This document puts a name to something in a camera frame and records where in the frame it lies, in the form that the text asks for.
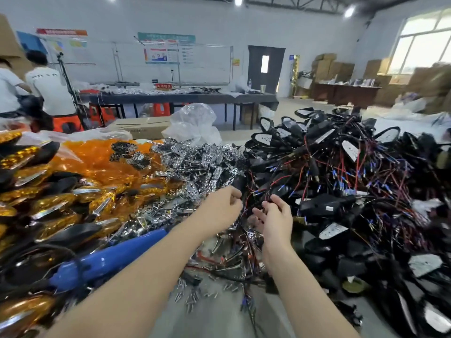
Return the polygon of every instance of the ceiling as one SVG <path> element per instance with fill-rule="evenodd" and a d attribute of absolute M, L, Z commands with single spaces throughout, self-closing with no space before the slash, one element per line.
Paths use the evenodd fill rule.
<path fill-rule="evenodd" d="M 211 0 L 232 3 L 234 0 Z M 356 5 L 356 13 L 372 15 L 412 0 L 244 0 L 247 7 L 266 6 L 272 8 L 293 9 L 303 12 L 317 12 L 326 14 L 343 14 L 349 5 Z"/>

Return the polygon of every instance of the door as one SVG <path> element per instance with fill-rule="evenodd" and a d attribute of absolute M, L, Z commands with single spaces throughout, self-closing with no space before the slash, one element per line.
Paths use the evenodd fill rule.
<path fill-rule="evenodd" d="M 248 81 L 252 81 L 252 89 L 260 90 L 266 85 L 265 92 L 276 93 L 282 69 L 285 49 L 268 46 L 249 45 Z"/>

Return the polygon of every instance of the person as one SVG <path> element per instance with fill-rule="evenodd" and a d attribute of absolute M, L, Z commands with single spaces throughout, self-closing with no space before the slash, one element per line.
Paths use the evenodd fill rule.
<path fill-rule="evenodd" d="M 74 307 L 45 337 L 147 337 L 189 257 L 204 240 L 238 218 L 243 208 L 240 197 L 241 192 L 232 186 L 211 193 L 191 216 Z M 262 203 L 265 212 L 253 212 L 264 223 L 263 262 L 296 336 L 359 337 L 291 247 L 290 206 L 276 195 L 271 201 Z"/>
<path fill-rule="evenodd" d="M 48 67 L 47 56 L 41 51 L 27 52 L 34 69 L 25 74 L 25 81 L 34 96 L 42 97 L 43 110 L 52 117 L 53 130 L 65 133 L 82 130 L 72 96 L 55 69 Z"/>
<path fill-rule="evenodd" d="M 30 87 L 11 70 L 11 63 L 0 58 L 0 117 L 3 118 L 17 117 L 16 111 L 20 109 L 19 94 L 25 91 L 31 93 Z"/>

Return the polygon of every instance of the window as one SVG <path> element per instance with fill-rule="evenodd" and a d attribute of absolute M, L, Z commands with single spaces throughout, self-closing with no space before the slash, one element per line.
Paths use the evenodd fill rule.
<path fill-rule="evenodd" d="M 268 63 L 269 63 L 269 56 L 262 56 L 262 70 L 261 73 L 268 73 Z"/>
<path fill-rule="evenodd" d="M 451 63 L 451 8 L 407 19 L 388 69 L 411 74 L 416 67 Z"/>

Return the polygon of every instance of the blue electric screwdriver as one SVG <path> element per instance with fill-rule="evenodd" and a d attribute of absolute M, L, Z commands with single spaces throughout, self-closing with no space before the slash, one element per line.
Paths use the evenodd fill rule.
<path fill-rule="evenodd" d="M 141 256 L 155 243 L 164 238 L 172 226 L 158 229 L 79 259 L 83 270 L 83 281 L 92 281 L 109 273 L 119 271 Z M 78 266 L 69 261 L 59 266 L 58 271 L 48 279 L 48 285 L 58 292 L 75 289 L 80 282 Z"/>

